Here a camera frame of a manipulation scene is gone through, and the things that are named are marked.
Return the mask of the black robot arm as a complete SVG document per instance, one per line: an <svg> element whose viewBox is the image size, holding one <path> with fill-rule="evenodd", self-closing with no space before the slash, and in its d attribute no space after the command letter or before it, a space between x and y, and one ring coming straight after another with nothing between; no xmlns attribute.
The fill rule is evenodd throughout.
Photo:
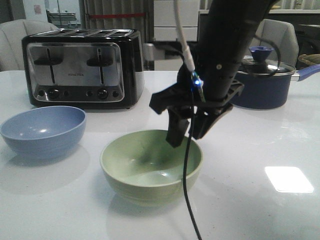
<svg viewBox="0 0 320 240"><path fill-rule="evenodd" d="M168 112L166 141L181 145L186 131L202 138L233 105L231 98L243 89L235 80L242 59L259 24L274 5L272 0L215 0L196 45L191 47L195 71L203 81L199 93L186 65L176 83L154 93L150 107Z"/></svg>

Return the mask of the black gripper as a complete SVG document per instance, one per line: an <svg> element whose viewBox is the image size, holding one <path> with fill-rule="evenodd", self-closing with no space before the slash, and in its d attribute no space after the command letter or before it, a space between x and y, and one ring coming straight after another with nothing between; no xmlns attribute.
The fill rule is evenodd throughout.
<svg viewBox="0 0 320 240"><path fill-rule="evenodd" d="M244 85L235 80L239 63L198 63L195 72L203 81L205 102L192 84L191 72L182 65L177 82L154 93L149 106L157 113L168 111L166 141L172 147L179 147L189 126L190 107L197 106L193 121L192 137L203 138L213 125L233 109L232 97L240 93Z"/></svg>

